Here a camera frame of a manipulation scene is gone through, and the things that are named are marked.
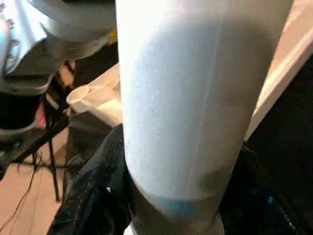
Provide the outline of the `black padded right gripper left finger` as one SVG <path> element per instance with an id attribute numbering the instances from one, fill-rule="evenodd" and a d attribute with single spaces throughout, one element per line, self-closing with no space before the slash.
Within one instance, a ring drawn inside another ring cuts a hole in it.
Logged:
<path id="1" fill-rule="evenodd" d="M 76 175 L 49 235 L 122 235 L 131 222 L 123 126 L 114 127 Z"/>

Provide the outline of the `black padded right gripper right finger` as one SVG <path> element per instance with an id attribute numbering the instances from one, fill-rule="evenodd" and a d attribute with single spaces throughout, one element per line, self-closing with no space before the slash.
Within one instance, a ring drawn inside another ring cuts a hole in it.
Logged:
<path id="1" fill-rule="evenodd" d="M 245 141 L 220 205 L 226 235 L 311 235 L 309 225 L 282 194 Z"/>

